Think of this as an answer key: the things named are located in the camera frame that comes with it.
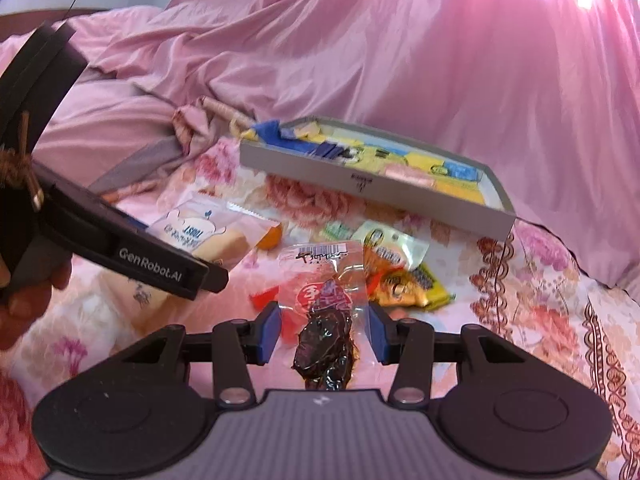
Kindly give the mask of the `person's left hand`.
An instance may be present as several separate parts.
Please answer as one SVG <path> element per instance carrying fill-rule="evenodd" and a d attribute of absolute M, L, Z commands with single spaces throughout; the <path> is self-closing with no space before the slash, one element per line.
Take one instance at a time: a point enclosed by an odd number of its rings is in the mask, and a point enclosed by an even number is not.
<path fill-rule="evenodd" d="M 72 275 L 70 259 L 43 282 L 14 290 L 1 303 L 1 350 L 11 349 L 47 311 L 55 290 L 66 289 Z"/>

